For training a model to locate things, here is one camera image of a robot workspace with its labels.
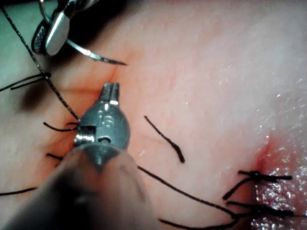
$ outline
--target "tied suture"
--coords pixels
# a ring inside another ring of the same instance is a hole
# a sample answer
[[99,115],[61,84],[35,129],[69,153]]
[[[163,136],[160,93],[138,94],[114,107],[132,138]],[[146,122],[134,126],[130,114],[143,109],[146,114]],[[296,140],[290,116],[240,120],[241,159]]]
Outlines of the tied suture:
[[[23,36],[21,35],[21,33],[18,31],[18,29],[16,28],[16,26],[14,25],[14,23],[12,22],[11,18],[9,17],[9,15],[7,14],[7,12],[5,11],[3,5],[0,5],[1,11],[2,13],[5,15],[7,21],[10,23],[10,25],[12,26],[12,28],[14,29],[14,31],[17,33],[17,35],[19,36],[21,42],[23,43],[23,45],[25,46],[25,48],[27,49],[30,57],[32,58],[34,64],[37,66],[38,70],[39,70],[39,74],[30,76],[30,77],[26,77],[23,78],[17,82],[14,82],[10,85],[7,85],[3,88],[0,89],[0,92],[6,89],[11,89],[11,90],[16,90],[19,89],[21,87],[25,87],[27,85],[30,84],[34,84],[36,82],[39,81],[46,81],[47,84],[49,85],[49,87],[52,89],[52,91],[56,94],[56,96],[58,97],[59,101],[65,106],[65,108],[71,113],[71,115],[77,120],[80,121],[79,117],[76,115],[76,113],[68,106],[68,104],[65,102],[65,100],[62,98],[61,94],[59,93],[59,91],[56,89],[56,87],[53,85],[52,81],[50,80],[52,74],[48,73],[48,72],[44,72],[44,70],[41,68],[41,66],[39,65],[37,59],[35,58],[35,56],[33,55],[31,49],[29,48],[29,46],[27,45],[27,43],[25,42]],[[144,116],[144,118],[146,119],[146,121],[149,123],[149,125],[157,132],[158,135],[160,135],[168,144],[170,144],[170,146],[174,149],[174,151],[177,154],[177,157],[179,159],[179,162],[181,164],[185,163],[185,158],[184,155],[181,152],[180,147],[174,143],[170,138],[166,137],[150,120],[147,116]],[[48,128],[58,131],[58,132],[68,132],[68,131],[74,131],[78,128],[78,123],[76,122],[69,122],[66,125],[75,125],[75,127],[72,128],[67,128],[67,129],[59,129],[59,128],[55,128],[51,125],[49,125],[48,123],[44,122],[43,123],[45,126],[47,126]],[[54,155],[52,153],[47,153],[45,154],[46,157],[48,158],[53,158],[59,161],[59,163],[63,160],[62,156],[57,156]],[[203,205],[218,209],[222,212],[224,212],[225,214],[227,214],[230,217],[230,221],[228,223],[221,223],[220,225],[215,225],[215,226],[203,226],[203,227],[193,227],[193,226],[185,226],[185,225],[181,225],[181,224],[177,224],[174,222],[171,222],[169,220],[163,219],[163,218],[159,218],[159,221],[179,228],[179,229],[187,229],[187,230],[224,230],[224,229],[229,229],[233,226],[235,226],[240,219],[242,218],[246,218],[246,217],[255,217],[256,215],[272,215],[272,216],[276,216],[279,218],[286,218],[286,217],[306,217],[306,216],[302,216],[302,215],[296,215],[294,214],[293,211],[290,210],[281,210],[281,209],[274,209],[272,207],[268,207],[265,205],[252,205],[252,204],[244,204],[244,203],[239,203],[236,201],[229,201],[228,199],[232,196],[232,194],[238,190],[243,184],[245,183],[250,183],[250,182],[258,182],[258,181],[265,181],[265,182],[271,182],[271,183],[278,183],[280,180],[292,180],[292,176],[273,176],[273,175],[264,175],[261,174],[258,171],[250,171],[250,172],[245,172],[245,171],[238,171],[238,174],[240,175],[245,175],[246,178],[243,179],[242,181],[238,182],[232,189],[230,189],[228,192],[225,193],[225,195],[222,197],[223,200],[226,201],[225,206],[238,206],[238,207],[244,207],[249,211],[246,211],[244,213],[235,213],[223,206],[211,203],[209,201],[197,198],[195,196],[192,196],[182,190],[180,190],[179,188],[171,185],[170,183],[168,183],[167,181],[165,181],[163,178],[149,172],[148,170],[146,170],[145,168],[138,166],[138,169],[140,171],[142,171],[143,173],[147,174],[148,176],[150,176],[151,178],[159,181],[161,184],[167,186],[169,189],[173,190],[176,193],[179,193],[182,195],[182,198],[187,198],[187,199],[191,199],[194,200],[196,202],[199,202]],[[26,192],[30,192],[37,189],[37,187],[30,187],[30,188],[26,188],[26,189],[22,189],[19,191],[11,191],[11,192],[2,192],[0,193],[0,196],[11,196],[11,195],[16,195],[16,194],[21,194],[21,193],[26,193]]]

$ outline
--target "metal clamp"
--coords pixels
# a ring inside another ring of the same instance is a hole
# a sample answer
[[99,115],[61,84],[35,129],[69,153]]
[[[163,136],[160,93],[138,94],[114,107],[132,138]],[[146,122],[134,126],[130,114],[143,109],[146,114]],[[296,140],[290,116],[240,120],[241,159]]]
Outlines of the metal clamp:
[[119,84],[105,83],[95,104],[82,116],[74,147],[103,142],[126,149],[130,140],[130,126],[119,108]]
[[40,12],[43,21],[38,25],[32,38],[32,50],[36,54],[54,56],[63,45],[67,43],[80,53],[98,61],[115,65],[126,65],[123,62],[101,57],[90,50],[84,49],[78,44],[68,39],[70,30],[70,20],[75,13],[84,11],[97,3],[99,0],[64,0],[59,1],[58,7],[49,17],[45,10],[44,0],[39,0]]

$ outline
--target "red bleeding area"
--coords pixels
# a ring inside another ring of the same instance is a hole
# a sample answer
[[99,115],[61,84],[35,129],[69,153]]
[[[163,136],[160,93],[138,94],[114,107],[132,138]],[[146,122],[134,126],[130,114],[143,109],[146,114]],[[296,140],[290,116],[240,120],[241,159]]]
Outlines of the red bleeding area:
[[[306,210],[306,196],[300,191],[302,178],[297,178],[300,167],[299,158],[303,150],[289,136],[282,132],[270,133],[267,142],[259,152],[257,170],[264,175],[290,175],[292,180],[278,180],[278,183],[259,181],[255,186],[255,202],[274,209],[294,211],[295,215],[303,215]],[[277,218],[270,215],[259,216],[253,221],[255,230],[264,225],[280,224],[279,230],[302,229],[303,218]]]

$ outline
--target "stitch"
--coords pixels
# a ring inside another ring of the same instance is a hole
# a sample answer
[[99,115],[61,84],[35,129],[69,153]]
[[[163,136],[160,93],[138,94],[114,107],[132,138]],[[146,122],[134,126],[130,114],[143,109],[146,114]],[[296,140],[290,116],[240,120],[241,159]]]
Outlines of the stitch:
[[275,175],[264,175],[261,174],[258,171],[238,171],[238,174],[248,175],[248,178],[243,179],[239,183],[237,183],[232,189],[230,189],[223,197],[223,200],[227,200],[241,185],[249,182],[249,181],[267,181],[267,182],[275,182],[277,183],[277,180],[292,180],[292,176],[275,176]]
[[181,149],[178,145],[176,145],[174,142],[171,141],[171,139],[167,138],[163,133],[161,133],[158,128],[148,119],[147,116],[144,116],[144,118],[146,119],[146,121],[154,128],[154,130],[164,139],[166,140],[171,146],[172,148],[176,151],[179,160],[181,163],[184,163],[186,160],[184,159],[184,156],[181,152]]

